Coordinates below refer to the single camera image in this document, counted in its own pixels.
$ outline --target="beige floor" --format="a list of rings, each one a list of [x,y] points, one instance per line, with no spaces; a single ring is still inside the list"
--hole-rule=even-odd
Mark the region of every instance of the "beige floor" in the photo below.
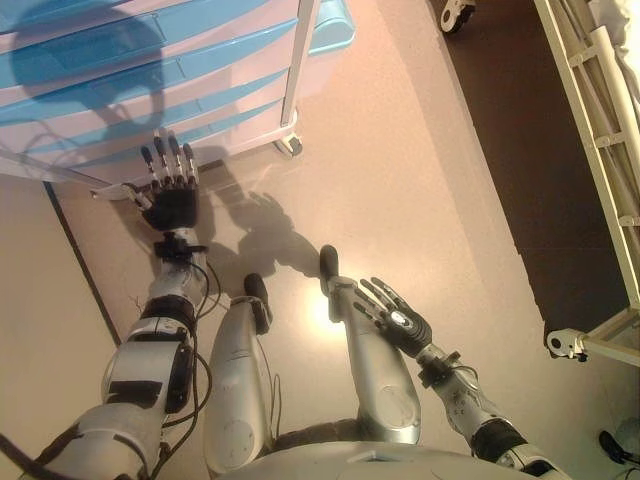
[[[313,278],[316,250],[332,243],[345,274],[393,285],[430,321],[434,341],[459,350],[486,393],[574,478],[612,477],[619,468],[596,435],[638,416],[637,370],[552,360],[543,347],[543,323],[429,5],[356,0],[351,9],[354,45],[323,94],[300,105],[303,155],[287,160],[265,146],[202,175],[201,240],[225,291],[238,292],[249,271],[266,279],[276,320],[264,345],[282,376],[282,430],[356,412],[343,328],[327,320]],[[153,275],[149,232],[128,204],[92,201],[73,185],[56,190],[124,334]],[[205,352],[223,313],[201,325]],[[421,399],[421,443],[468,452],[432,392]],[[206,478],[201,435],[162,478]]]

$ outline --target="robot forearm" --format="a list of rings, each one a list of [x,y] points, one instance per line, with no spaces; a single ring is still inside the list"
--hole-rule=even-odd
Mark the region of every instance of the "robot forearm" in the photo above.
[[[444,404],[449,424],[465,438],[474,454],[534,477],[569,480],[537,447],[527,443],[484,395],[476,371],[459,358],[457,352],[446,355],[433,343],[416,356],[422,367],[423,386],[433,387]]]

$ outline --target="white sheet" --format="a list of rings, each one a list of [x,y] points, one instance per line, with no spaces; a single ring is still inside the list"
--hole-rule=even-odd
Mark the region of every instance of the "white sheet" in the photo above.
[[[640,1],[591,0],[598,26],[607,27],[640,122]]]

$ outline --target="blue drawer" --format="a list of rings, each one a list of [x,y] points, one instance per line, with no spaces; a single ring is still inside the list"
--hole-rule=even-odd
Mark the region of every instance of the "blue drawer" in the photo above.
[[[83,82],[0,108],[0,125],[38,121],[83,110],[98,110],[148,95],[230,65],[260,51],[294,28],[297,19],[122,72]]]
[[[37,85],[158,52],[267,0],[193,0],[0,55],[0,88]]]
[[[129,0],[0,0],[0,33]]]
[[[66,148],[75,149],[78,147],[86,147],[106,140],[138,135],[149,131],[150,129],[153,130],[153,126],[171,125],[173,123],[181,122],[233,103],[236,100],[261,89],[262,87],[269,85],[271,82],[282,77],[285,73],[286,70],[283,70],[244,85],[239,85],[228,90],[223,90],[222,92],[206,95],[190,102],[165,108],[162,112],[157,114],[154,113],[144,117],[136,117],[115,125],[110,125],[108,128],[105,127],[93,130],[49,145],[31,148],[28,153],[35,154]],[[158,115],[160,118],[154,119],[154,115]]]
[[[200,127],[193,128],[191,130],[187,130],[182,133],[177,133],[175,137],[178,140],[178,143],[195,142],[196,140],[199,140],[201,138],[208,137],[210,135],[220,133],[232,127],[240,125],[242,122],[245,122],[250,118],[253,118],[265,112],[266,110],[276,105],[280,101],[281,100],[276,100],[275,102],[262,105],[260,107],[251,109],[246,112],[238,113],[237,115],[232,115],[230,117],[224,118],[217,122],[209,123],[207,125],[202,125]],[[137,146],[134,148],[122,150],[120,152],[117,152],[111,155],[97,158],[95,160],[82,163],[80,165],[76,165],[74,168],[82,169],[87,167],[95,167],[99,165],[127,161],[127,160],[131,160],[132,158],[138,157],[139,155],[140,155],[140,147]]]

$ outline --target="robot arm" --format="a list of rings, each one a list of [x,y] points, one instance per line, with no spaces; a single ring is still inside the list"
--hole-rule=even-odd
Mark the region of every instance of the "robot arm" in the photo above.
[[[154,245],[161,271],[149,300],[107,367],[103,404],[82,415],[35,464],[21,465],[22,479],[153,479],[173,453],[162,452],[162,426],[168,414],[187,404],[195,384],[197,310],[208,293],[208,278],[206,248],[193,230],[198,198],[193,153],[189,145],[183,146],[183,168],[177,142],[171,138],[169,143],[173,168],[162,140],[155,139],[160,180],[151,152],[142,149],[153,177],[151,198],[123,185],[145,220],[164,235]],[[197,410],[193,417],[197,419]]]
[[[387,341],[416,359],[422,367],[422,385],[440,397],[449,424],[474,455],[545,480],[569,480],[484,395],[475,369],[462,364],[459,353],[447,355],[433,344],[431,327],[402,297],[377,278],[361,284],[376,301],[358,289],[362,302],[354,307],[378,326]]]

